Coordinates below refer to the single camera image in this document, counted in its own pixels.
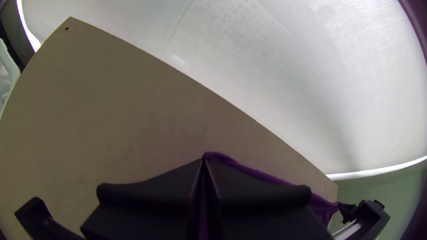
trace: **purple cloth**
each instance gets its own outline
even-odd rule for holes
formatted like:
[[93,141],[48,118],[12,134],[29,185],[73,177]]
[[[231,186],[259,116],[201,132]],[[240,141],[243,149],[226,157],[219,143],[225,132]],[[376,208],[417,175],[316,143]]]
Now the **purple cloth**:
[[[256,179],[259,179],[268,183],[294,185],[292,183],[279,179],[275,176],[271,176],[259,170],[244,166],[239,162],[237,162],[236,160],[234,160],[233,158],[220,152],[205,152],[202,158],[210,158],[212,160],[218,161],[224,165],[232,167],[251,177],[254,177]],[[326,228],[328,227],[328,224],[332,215],[338,211],[338,203],[331,203],[314,193],[312,193],[311,195],[309,206],[311,207],[314,214],[321,220],[321,222]]]

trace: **tan cardboard sheet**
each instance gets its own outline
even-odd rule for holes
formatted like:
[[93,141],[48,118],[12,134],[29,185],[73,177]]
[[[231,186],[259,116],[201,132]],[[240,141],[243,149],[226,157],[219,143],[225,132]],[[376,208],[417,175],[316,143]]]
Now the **tan cardboard sheet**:
[[8,239],[29,239],[13,213],[39,196],[80,233],[98,184],[142,181],[204,151],[336,198],[334,182],[235,106],[69,18],[31,59],[0,121],[0,226]]

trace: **green wall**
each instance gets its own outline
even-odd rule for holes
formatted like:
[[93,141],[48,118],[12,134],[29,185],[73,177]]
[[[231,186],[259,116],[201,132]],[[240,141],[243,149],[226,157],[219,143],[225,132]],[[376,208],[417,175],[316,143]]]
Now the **green wall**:
[[[384,204],[385,211],[391,218],[379,235],[380,240],[400,239],[417,207],[422,190],[421,171],[390,178],[336,181],[337,201],[358,204],[364,199],[378,200]],[[335,214],[330,224],[330,232],[342,228],[344,225],[341,221],[341,215]]]

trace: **textured white surface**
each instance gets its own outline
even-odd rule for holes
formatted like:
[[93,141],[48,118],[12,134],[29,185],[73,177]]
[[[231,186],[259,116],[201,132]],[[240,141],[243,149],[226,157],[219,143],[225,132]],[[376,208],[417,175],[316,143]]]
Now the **textured white surface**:
[[43,42],[68,16],[184,72],[324,173],[427,155],[427,67],[396,0],[23,0]]

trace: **black plastic part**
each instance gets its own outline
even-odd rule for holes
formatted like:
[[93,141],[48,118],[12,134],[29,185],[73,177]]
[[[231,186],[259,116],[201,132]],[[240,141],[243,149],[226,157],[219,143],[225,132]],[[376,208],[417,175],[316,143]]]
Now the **black plastic part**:
[[34,240],[84,240],[52,219],[43,200],[33,197],[15,216]]
[[196,240],[202,160],[140,183],[101,184],[81,227],[88,240]]
[[342,215],[342,223],[352,222],[357,218],[356,204],[343,204],[338,203],[339,212]]
[[[308,207],[306,186],[271,184],[214,160],[196,160],[134,184],[101,184],[100,205],[82,225],[88,240],[331,240]],[[362,227],[348,240],[372,240],[390,217],[378,202],[340,204]],[[40,198],[16,213],[35,240],[83,240],[52,219]]]
[[384,205],[378,201],[362,201],[358,205],[358,221],[362,223],[361,229],[346,240],[373,240],[378,237],[390,216],[383,211]]
[[216,161],[207,161],[209,239],[329,240],[330,233],[307,206],[307,186],[271,184]]

